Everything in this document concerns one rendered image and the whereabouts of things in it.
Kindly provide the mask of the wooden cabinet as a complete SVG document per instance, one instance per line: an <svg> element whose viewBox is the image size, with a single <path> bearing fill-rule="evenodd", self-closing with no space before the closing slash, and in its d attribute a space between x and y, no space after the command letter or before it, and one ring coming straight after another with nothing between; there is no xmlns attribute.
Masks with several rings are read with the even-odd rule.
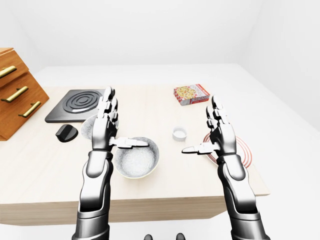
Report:
<svg viewBox="0 0 320 240"><path fill-rule="evenodd" d="M7 141L49 96L13 48L0 48L0 141Z"/></svg>

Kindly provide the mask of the large grey patterned bowl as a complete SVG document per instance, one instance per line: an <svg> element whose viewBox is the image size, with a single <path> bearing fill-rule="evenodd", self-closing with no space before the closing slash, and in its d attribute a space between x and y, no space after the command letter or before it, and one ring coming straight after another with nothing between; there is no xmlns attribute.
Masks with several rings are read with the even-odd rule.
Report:
<svg viewBox="0 0 320 240"><path fill-rule="evenodd" d="M140 179L149 175L158 165L160 152L157 144L147 137L134 137L148 143L148 146L118 148L114 165L117 171L129 179Z"/></svg>

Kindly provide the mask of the round black stove knob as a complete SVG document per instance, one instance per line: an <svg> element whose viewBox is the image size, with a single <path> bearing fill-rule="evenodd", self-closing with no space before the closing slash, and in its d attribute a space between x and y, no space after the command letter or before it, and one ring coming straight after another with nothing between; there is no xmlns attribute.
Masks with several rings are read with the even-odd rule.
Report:
<svg viewBox="0 0 320 240"><path fill-rule="evenodd" d="M55 136L62 143L67 143L75 139L78 135L78 130L70 124L64 124L56 132Z"/></svg>

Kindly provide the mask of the printed red white food box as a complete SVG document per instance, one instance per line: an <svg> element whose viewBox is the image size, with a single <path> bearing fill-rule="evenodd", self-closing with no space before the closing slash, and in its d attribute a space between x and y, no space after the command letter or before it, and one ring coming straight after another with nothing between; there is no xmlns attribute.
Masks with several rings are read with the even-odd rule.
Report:
<svg viewBox="0 0 320 240"><path fill-rule="evenodd" d="M200 84L176 87L173 94L181 106L206 102L210 98L209 92Z"/></svg>

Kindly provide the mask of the white plate with red rings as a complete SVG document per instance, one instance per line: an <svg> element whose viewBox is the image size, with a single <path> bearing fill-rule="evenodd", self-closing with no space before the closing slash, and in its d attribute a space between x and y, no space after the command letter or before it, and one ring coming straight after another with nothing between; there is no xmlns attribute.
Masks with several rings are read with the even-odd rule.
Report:
<svg viewBox="0 0 320 240"><path fill-rule="evenodd" d="M253 155L252 152L249 148L249 146L246 144L245 141L243 141L240 137L236 136L236 150L237 150L237 154L240 156L241 158L241 162L243 164L243 166L245 168L249 168L252 165L252 161L253 161ZM208 133L204 139L203 142L211 142L210 140L210 134ZM213 162L215 165L217 164L217 154L215 152L210 153L207 155L207 157L210 159L211 162Z"/></svg>

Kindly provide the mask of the small grey patterned bowl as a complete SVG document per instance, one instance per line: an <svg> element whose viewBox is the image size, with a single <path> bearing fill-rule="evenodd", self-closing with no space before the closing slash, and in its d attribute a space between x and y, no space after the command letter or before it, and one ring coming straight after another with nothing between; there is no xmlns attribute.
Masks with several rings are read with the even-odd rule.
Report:
<svg viewBox="0 0 320 240"><path fill-rule="evenodd" d="M93 126L94 126L96 118L97 118L96 114L92 115L91 117L86 119L81 125L80 132L81 132L82 136L88 140L92 139Z"/></svg>

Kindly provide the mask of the flat dark stove plate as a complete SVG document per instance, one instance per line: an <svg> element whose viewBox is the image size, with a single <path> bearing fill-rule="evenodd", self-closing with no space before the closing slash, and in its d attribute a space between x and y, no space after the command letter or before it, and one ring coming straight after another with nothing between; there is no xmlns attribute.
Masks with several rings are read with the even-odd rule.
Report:
<svg viewBox="0 0 320 240"><path fill-rule="evenodd" d="M46 123L84 122L98 113L104 89L71 89L45 117Z"/></svg>

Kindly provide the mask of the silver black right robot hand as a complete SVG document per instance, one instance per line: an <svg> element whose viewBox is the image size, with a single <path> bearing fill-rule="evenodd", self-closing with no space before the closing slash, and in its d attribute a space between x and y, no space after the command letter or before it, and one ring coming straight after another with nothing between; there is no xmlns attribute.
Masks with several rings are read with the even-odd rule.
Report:
<svg viewBox="0 0 320 240"><path fill-rule="evenodd" d="M183 154L206 155L212 152L220 157L236 154L236 135L230 124L226 110L216 95L211 98L212 106L206 107L207 126L210 128L210 142L184 148Z"/></svg>

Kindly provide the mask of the wooden cabinet drawer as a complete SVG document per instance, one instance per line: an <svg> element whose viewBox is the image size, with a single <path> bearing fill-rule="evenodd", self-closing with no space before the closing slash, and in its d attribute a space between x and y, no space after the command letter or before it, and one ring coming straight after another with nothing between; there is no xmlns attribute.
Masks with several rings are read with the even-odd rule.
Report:
<svg viewBox="0 0 320 240"><path fill-rule="evenodd" d="M31 103L41 101L42 88L28 72L0 88L0 112L18 107L30 107Z"/></svg>
<svg viewBox="0 0 320 240"><path fill-rule="evenodd" d="M0 111L0 141L8 140L49 99L43 89L42 93L41 105L27 118L18 116L18 114L25 113L31 107L31 104L28 107L23 106L22 109L18 109L16 106L13 109Z"/></svg>
<svg viewBox="0 0 320 240"><path fill-rule="evenodd" d="M0 88L29 71L15 50L0 54Z"/></svg>

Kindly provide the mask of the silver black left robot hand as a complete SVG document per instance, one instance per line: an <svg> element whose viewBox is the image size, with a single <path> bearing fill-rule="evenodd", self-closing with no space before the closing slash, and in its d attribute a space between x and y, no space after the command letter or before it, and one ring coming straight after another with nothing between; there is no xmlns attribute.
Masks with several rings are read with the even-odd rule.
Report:
<svg viewBox="0 0 320 240"><path fill-rule="evenodd" d="M115 90L107 86L98 102L98 113L92 128L92 149L111 151L114 146L119 149L147 147L146 141L128 137L116 137L119 128L118 100Z"/></svg>

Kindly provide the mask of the small white ramekin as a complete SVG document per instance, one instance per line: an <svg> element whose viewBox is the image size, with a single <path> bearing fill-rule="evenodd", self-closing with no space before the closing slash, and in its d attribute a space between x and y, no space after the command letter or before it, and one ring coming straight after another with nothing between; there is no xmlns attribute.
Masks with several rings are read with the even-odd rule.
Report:
<svg viewBox="0 0 320 240"><path fill-rule="evenodd" d="M184 142L187 138L188 132L182 126L175 126L172 129L172 138L178 142Z"/></svg>

